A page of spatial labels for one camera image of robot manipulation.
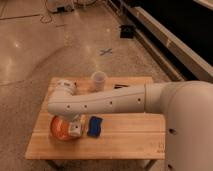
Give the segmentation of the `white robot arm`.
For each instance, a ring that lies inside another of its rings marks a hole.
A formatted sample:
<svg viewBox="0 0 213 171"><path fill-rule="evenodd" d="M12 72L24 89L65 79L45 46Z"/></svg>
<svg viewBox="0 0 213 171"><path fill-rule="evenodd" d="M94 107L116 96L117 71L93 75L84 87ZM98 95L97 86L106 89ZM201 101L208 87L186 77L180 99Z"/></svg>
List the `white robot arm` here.
<svg viewBox="0 0 213 171"><path fill-rule="evenodd" d="M74 121L80 114L156 113L165 118L165 171L213 171L213 83L141 84L77 95L58 83L48 111Z"/></svg>

